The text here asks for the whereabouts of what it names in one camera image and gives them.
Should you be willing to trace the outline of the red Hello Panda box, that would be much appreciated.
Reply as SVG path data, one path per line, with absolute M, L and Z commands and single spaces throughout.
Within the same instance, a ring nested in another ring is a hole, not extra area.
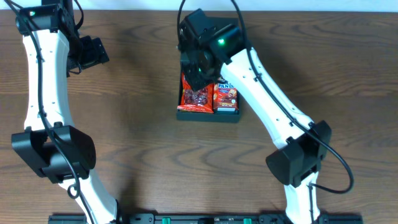
M 213 89 L 213 109 L 216 112 L 237 112 L 238 110 L 238 91 L 237 89 L 220 78 Z

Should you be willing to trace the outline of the red Hacks candy bag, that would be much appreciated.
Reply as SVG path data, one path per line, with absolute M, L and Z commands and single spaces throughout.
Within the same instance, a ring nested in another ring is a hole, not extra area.
M 182 73 L 181 79 L 183 90 L 181 102 L 177 109 L 187 112 L 213 113 L 214 84 L 209 84 L 198 91 L 193 91 L 186 81 L 184 73 Z

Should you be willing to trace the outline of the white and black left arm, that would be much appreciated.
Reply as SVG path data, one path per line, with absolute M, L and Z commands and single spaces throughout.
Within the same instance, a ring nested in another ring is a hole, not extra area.
M 8 6 L 16 15 L 29 67 L 29 104 L 24 130 L 11 136 L 12 148 L 34 171 L 67 191 L 83 210 L 79 216 L 53 215 L 50 223 L 122 223 L 118 201 L 95 171 L 92 138 L 72 120 L 67 79 L 109 61 L 99 38 L 81 37 L 78 1 L 42 1 Z

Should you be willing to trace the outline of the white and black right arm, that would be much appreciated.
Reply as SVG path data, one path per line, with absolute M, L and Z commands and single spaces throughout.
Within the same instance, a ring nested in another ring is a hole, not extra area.
M 315 124 L 298 110 L 262 66 L 235 23 L 223 24 L 201 9 L 177 21 L 182 72 L 194 90 L 225 80 L 260 118 L 276 146 L 266 164 L 284 185 L 285 214 L 292 223 L 314 223 L 320 216 L 313 185 L 326 150 L 316 138 L 328 138 L 326 123 Z

